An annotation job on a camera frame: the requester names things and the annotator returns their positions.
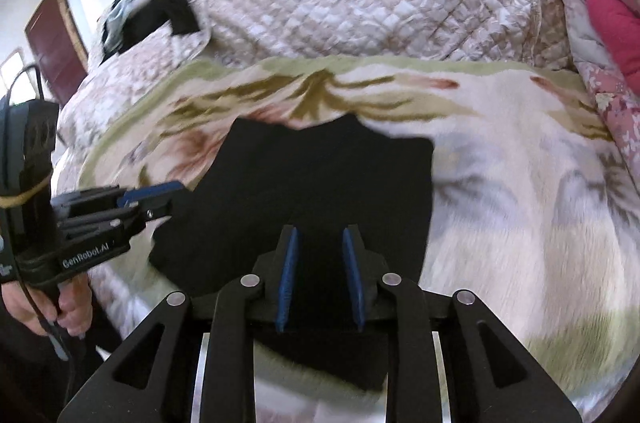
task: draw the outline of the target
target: black pants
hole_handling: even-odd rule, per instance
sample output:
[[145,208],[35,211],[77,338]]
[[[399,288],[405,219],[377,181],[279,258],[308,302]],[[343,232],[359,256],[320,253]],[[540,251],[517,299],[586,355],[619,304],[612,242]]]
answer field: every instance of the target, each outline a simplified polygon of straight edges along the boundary
[[[100,367],[95,346],[113,352],[122,339],[94,300],[94,321],[84,337],[86,352],[76,364],[76,392]],[[0,302],[0,413],[2,423],[55,422],[63,409],[68,365],[47,337],[15,321]]]

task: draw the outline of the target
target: pink floral fabric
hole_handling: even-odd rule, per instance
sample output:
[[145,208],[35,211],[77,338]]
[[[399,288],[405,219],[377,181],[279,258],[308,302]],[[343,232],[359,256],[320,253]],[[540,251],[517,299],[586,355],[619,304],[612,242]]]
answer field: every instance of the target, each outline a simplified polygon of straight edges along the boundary
[[[575,66],[640,188],[640,100],[593,29],[586,0],[562,1]],[[640,15],[640,0],[621,1]]]

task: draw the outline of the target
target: black garment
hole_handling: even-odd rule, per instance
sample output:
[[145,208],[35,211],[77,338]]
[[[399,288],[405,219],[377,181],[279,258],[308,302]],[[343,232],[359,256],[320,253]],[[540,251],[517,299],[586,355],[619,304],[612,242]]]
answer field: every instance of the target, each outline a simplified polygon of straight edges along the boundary
[[[122,28],[122,44],[117,50],[105,49],[104,60],[115,53],[124,53],[143,41],[165,22],[171,22],[172,34],[186,35],[200,31],[198,21],[187,0],[150,0],[142,9],[131,15]],[[107,40],[107,28],[102,32],[102,42]]]
[[190,203],[156,229],[149,260],[190,295],[203,295],[250,273],[258,255],[275,249],[282,226],[297,226],[288,327],[306,335],[260,340],[298,363],[380,389],[386,339],[351,331],[342,231],[357,223],[367,249],[417,281],[432,154],[427,139],[390,139],[351,115],[300,131],[238,119]]
[[[94,300],[94,320],[84,337],[86,351],[83,359],[76,364],[77,391],[102,364],[102,358],[95,351],[98,345],[113,352],[122,340],[111,326],[104,311]],[[30,405],[29,409],[44,419],[55,422],[63,409],[65,389],[68,378],[68,365],[57,356],[47,337],[39,337],[27,327],[14,320],[7,313],[0,295],[0,372],[8,371],[11,388],[21,394]],[[4,403],[15,402],[17,396],[0,393]],[[0,406],[0,422],[23,423],[4,419],[5,413]]]

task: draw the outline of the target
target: dark red door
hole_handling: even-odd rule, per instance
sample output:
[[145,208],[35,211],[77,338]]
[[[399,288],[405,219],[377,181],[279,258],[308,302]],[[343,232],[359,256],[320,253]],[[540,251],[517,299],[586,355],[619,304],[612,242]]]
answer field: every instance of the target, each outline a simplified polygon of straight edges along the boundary
[[64,106],[86,77],[86,51],[66,0],[42,0],[24,32],[42,76]]

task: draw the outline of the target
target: yellow band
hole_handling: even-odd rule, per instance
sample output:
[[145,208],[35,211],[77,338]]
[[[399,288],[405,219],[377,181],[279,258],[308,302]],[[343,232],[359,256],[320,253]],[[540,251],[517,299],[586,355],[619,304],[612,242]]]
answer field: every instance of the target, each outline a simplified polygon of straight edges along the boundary
[[0,208],[14,208],[21,207],[27,201],[29,201],[33,196],[35,196],[38,192],[43,191],[47,185],[51,182],[51,177],[53,175],[53,171],[49,172],[49,175],[44,178],[40,183],[38,183],[31,190],[27,190],[23,192],[19,196],[11,196],[11,197],[2,197],[0,196]]

